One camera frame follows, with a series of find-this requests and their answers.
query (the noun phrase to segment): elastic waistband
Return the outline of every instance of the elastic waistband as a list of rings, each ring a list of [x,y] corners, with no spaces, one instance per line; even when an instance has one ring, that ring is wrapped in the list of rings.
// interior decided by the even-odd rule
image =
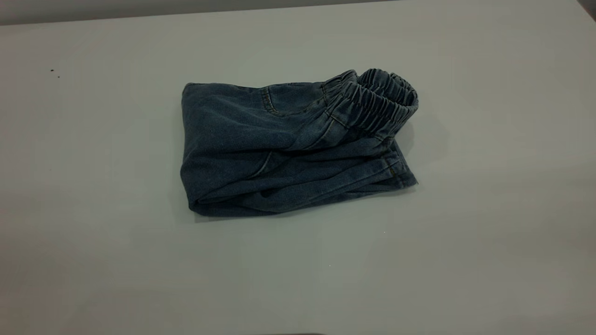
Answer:
[[[323,83],[327,113],[344,125],[374,137],[393,137],[418,109],[418,94],[394,73],[370,69],[360,77],[354,70]]]

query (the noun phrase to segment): jeans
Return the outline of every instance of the jeans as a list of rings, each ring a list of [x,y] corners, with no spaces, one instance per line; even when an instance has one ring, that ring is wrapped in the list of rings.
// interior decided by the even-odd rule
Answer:
[[[180,171],[191,210],[271,215],[415,185],[395,135],[418,108],[396,74],[248,88],[189,83]]]

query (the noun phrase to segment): stitching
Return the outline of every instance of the stitching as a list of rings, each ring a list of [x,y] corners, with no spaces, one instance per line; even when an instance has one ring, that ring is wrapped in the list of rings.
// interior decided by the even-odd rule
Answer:
[[[391,171],[391,175],[393,177],[395,177],[395,171],[393,170],[393,166],[391,164],[389,164],[389,161],[387,160],[387,158],[383,157],[383,159],[385,160],[385,163],[387,163],[388,167],[389,167],[389,171]]]
[[[321,99],[324,99],[325,98],[325,94],[323,93],[323,96],[321,98],[318,98],[316,100],[313,100],[303,110],[297,111],[295,113],[284,114],[284,113],[281,113],[278,110],[276,110],[275,107],[273,106],[273,101],[271,99],[271,92],[269,90],[269,87],[270,86],[264,87],[262,89],[262,91],[261,91],[261,97],[263,98],[263,105],[265,106],[265,109],[267,109],[268,112],[270,112],[273,115],[280,116],[280,117],[291,116],[291,115],[295,115],[295,114],[304,113],[308,109],[310,109],[314,104],[318,103]]]
[[[347,184],[347,185],[342,185],[342,186],[336,187],[336,188],[334,188],[333,190],[330,190],[329,192],[327,192],[327,193],[325,193],[325,194],[321,194],[321,195],[320,195],[320,196],[318,196],[318,197],[310,198],[310,199],[308,199],[307,201],[304,201],[304,202],[302,202],[302,203],[301,203],[299,206],[301,206],[301,205],[303,205],[303,204],[307,204],[307,203],[312,203],[312,202],[316,201],[316,199],[317,199],[317,198],[320,198],[320,197],[322,197],[322,196],[326,196],[327,194],[333,193],[333,192],[335,192],[335,191],[337,191],[337,190],[339,190],[339,189],[341,189],[341,188],[343,188],[343,187],[348,187],[348,186],[350,186],[350,185],[353,185],[353,184],[356,184],[356,183],[358,183],[358,182],[361,182],[361,181],[363,181],[363,180],[365,180],[365,179],[367,179],[367,178],[370,178],[370,177],[374,177],[374,176],[376,176],[376,175],[379,175],[379,174],[381,174],[381,173],[385,172],[385,170],[387,170],[387,168],[385,168],[385,169],[383,169],[383,170],[381,170],[381,171],[379,171],[379,172],[377,172],[377,173],[374,173],[374,174],[372,174],[372,175],[368,175],[368,176],[365,176],[365,177],[363,177],[363,178],[361,178],[361,179],[358,179],[358,180],[356,180],[356,181],[353,181],[353,182],[351,182],[350,184]]]
[[[267,100],[267,103],[269,104],[269,107],[271,108],[271,111],[277,115],[281,115],[281,113],[275,109],[275,107],[273,106],[273,103],[271,102],[271,91],[269,90],[269,86],[267,86],[263,91],[265,93],[265,99]]]

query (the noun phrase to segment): blue denim jeans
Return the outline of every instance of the blue denim jeans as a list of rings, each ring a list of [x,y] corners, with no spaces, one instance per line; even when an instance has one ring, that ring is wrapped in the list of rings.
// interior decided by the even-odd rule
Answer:
[[[271,215],[416,184],[395,135],[418,108],[396,74],[248,88],[188,84],[181,177],[191,210]]]

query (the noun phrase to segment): folded jeans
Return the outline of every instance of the folded jeans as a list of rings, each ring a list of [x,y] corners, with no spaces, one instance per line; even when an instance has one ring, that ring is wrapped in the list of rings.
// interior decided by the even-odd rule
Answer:
[[[189,83],[182,183],[207,216],[272,215],[415,185],[395,135],[418,108],[396,74],[264,88]]]

